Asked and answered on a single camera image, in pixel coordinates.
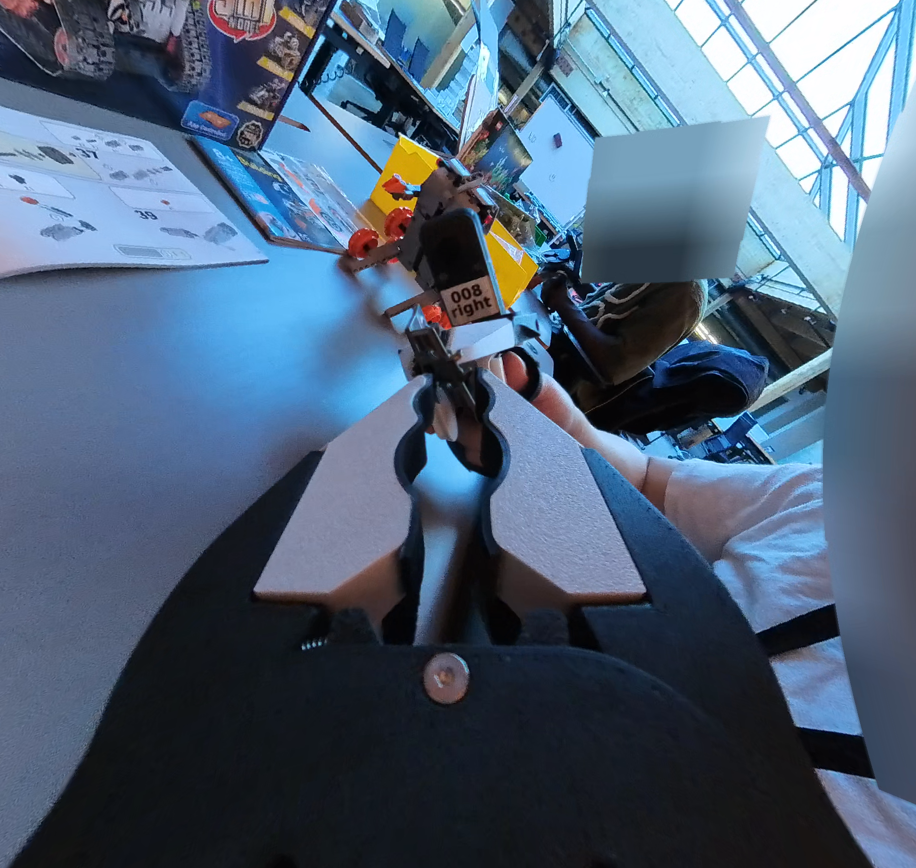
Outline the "whiteboard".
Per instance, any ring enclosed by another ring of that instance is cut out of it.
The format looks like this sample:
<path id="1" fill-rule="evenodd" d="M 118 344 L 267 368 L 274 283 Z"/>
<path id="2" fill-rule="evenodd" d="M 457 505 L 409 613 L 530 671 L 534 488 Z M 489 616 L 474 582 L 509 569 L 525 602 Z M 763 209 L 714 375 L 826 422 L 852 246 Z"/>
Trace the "whiteboard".
<path id="1" fill-rule="evenodd" d="M 521 183 L 554 220 L 569 225 L 586 204 L 597 137 L 593 126 L 573 105 L 545 95 L 518 134 L 531 157 Z"/>

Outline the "grey desk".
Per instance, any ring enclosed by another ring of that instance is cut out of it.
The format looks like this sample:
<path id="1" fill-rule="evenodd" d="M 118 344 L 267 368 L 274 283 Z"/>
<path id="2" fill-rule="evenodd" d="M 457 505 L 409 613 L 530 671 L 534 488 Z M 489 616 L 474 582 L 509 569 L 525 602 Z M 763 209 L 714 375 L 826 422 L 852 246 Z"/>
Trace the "grey desk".
<path id="1" fill-rule="evenodd" d="M 83 757 L 149 622 L 304 456 L 395 393 L 399 266 L 269 246 L 175 132 L 2 81 L 2 104 L 153 141 L 269 257 L 2 282 L 1 859 Z"/>

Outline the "open instruction booklet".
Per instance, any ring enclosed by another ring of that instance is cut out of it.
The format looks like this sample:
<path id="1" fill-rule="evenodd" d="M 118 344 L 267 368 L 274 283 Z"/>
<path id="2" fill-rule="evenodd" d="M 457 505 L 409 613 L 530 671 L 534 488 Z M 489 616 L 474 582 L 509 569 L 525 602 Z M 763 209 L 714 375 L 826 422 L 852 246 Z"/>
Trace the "open instruction booklet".
<path id="1" fill-rule="evenodd" d="M 1 108 L 1 278 L 268 258 L 155 144 Z"/>

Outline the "colourful toy set box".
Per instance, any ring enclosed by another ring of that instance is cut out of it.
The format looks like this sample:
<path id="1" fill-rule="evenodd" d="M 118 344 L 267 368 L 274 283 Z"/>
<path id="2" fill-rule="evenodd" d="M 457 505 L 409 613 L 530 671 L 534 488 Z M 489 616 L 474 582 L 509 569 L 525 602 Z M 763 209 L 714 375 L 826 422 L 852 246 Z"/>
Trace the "colourful toy set box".
<path id="1" fill-rule="evenodd" d="M 487 115 L 457 158 L 471 174 L 481 175 L 487 186 L 505 198 L 516 194 L 521 175 L 533 161 L 500 108 Z"/>

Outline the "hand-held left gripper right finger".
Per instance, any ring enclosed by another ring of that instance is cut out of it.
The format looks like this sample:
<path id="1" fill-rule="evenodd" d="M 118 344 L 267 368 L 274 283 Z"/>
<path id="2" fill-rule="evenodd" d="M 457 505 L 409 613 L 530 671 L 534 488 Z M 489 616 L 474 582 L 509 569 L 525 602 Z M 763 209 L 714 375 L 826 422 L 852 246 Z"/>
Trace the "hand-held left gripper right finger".
<path id="1" fill-rule="evenodd" d="M 499 467 L 480 518 L 479 605 L 487 633 L 536 610 L 642 604 L 647 587 L 583 446 L 490 371 L 485 432 Z"/>

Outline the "person's right hand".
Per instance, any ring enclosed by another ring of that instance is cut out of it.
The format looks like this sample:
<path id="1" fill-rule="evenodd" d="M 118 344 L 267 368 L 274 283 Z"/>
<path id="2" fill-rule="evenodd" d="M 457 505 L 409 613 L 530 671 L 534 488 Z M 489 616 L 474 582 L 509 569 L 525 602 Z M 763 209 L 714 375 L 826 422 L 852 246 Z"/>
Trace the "person's right hand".
<path id="1" fill-rule="evenodd" d="M 601 433 L 591 426 L 565 390 L 541 373 L 537 365 L 531 366 L 515 351 L 506 351 L 490 360 L 489 370 L 515 393 L 528 393 L 529 402 L 581 446 L 601 449 Z"/>

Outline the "yellow plastic bin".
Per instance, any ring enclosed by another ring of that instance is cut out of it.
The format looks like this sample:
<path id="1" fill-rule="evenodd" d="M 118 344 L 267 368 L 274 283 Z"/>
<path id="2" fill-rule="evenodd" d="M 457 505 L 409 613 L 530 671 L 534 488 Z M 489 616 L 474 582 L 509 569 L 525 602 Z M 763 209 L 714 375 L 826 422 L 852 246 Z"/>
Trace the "yellow plastic bin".
<path id="1" fill-rule="evenodd" d="M 385 217 L 395 209 L 415 209 L 416 201 L 399 200 L 387 190 L 388 182 L 397 175 L 406 185 L 418 186 L 438 167 L 440 157 L 424 146 L 400 136 L 371 193 L 369 201 Z M 498 204 L 498 212 L 486 232 L 487 247 L 494 265 L 500 293 L 507 306 L 519 300 L 538 271 L 538 265 L 522 247 L 515 233 L 508 209 L 496 194 L 490 197 Z"/>

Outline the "robot kit box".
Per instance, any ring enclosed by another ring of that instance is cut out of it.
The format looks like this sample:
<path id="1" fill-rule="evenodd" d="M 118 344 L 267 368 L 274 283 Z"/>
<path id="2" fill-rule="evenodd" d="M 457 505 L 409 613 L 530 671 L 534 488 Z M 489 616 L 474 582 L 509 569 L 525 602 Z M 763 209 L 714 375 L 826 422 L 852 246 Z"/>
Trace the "robot kit box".
<path id="1" fill-rule="evenodd" d="M 1 74 L 256 152 L 336 2 L 1 0 Z"/>

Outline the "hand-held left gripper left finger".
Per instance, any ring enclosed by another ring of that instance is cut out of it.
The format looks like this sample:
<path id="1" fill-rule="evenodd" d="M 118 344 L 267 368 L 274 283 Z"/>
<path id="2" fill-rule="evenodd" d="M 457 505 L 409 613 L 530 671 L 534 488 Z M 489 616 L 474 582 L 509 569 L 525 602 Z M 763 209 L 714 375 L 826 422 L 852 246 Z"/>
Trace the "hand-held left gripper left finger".
<path id="1" fill-rule="evenodd" d="M 378 637 L 422 565 L 413 481 L 426 461 L 429 375 L 412 379 L 321 452 L 254 587 L 257 599 L 361 610 Z"/>

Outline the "wood-edged neighbouring table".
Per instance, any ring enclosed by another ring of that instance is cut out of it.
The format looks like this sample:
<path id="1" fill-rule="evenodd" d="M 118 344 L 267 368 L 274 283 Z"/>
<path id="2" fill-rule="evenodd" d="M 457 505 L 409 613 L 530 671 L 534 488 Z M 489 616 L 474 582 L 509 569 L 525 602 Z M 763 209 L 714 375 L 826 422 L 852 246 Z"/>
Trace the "wood-edged neighbouring table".
<path id="1" fill-rule="evenodd" d="M 381 173 L 396 145 L 397 137 L 319 96 L 308 94 L 306 97 L 373 169 Z"/>

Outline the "grey orange toy robot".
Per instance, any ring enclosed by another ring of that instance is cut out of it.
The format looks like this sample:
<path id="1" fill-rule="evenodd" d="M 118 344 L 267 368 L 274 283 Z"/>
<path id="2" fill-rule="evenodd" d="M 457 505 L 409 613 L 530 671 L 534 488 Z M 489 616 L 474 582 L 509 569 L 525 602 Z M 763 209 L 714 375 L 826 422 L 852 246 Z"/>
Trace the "grey orange toy robot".
<path id="1" fill-rule="evenodd" d="M 360 228 L 352 233 L 340 266 L 351 273 L 397 261 L 407 271 L 414 273 L 421 287 L 421 293 L 392 305 L 384 311 L 387 318 L 415 307 L 425 308 L 438 305 L 441 320 L 447 318 L 440 305 L 439 296 L 432 288 L 430 271 L 422 266 L 419 233 L 423 224 L 455 209 L 474 210 L 482 223 L 483 232 L 489 230 L 495 218 L 496 205 L 483 189 L 483 183 L 474 180 L 464 166 L 456 159 L 439 159 L 438 167 L 421 185 L 405 184 L 397 175 L 387 185 L 392 197 L 399 200 L 416 201 L 415 209 L 393 211 L 385 221 L 388 241 L 380 242 L 379 235 L 370 228 Z"/>

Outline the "blue building booklet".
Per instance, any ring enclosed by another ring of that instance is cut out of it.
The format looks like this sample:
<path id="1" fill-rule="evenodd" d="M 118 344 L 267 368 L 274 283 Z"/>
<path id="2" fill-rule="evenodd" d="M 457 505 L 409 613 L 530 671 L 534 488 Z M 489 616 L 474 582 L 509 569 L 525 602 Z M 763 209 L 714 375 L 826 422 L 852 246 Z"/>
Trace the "blue building booklet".
<path id="1" fill-rule="evenodd" d="M 341 255 L 350 233 L 335 217 L 312 209 L 299 187 L 257 152 L 237 151 L 221 142 L 188 137 L 246 218 L 269 243 L 283 247 Z"/>

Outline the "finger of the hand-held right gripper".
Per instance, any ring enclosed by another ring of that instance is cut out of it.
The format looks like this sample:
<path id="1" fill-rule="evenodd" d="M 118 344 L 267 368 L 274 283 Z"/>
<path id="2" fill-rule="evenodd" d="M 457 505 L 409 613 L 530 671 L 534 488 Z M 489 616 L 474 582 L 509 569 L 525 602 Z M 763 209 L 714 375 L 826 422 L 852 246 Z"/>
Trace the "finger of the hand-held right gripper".
<path id="1" fill-rule="evenodd" d="M 488 363 L 492 356 L 521 346 L 531 338 L 531 326 L 527 323 L 472 323 L 446 329 L 433 323 L 406 333 L 437 335 L 444 349 L 444 359 L 464 367 L 481 361 Z"/>

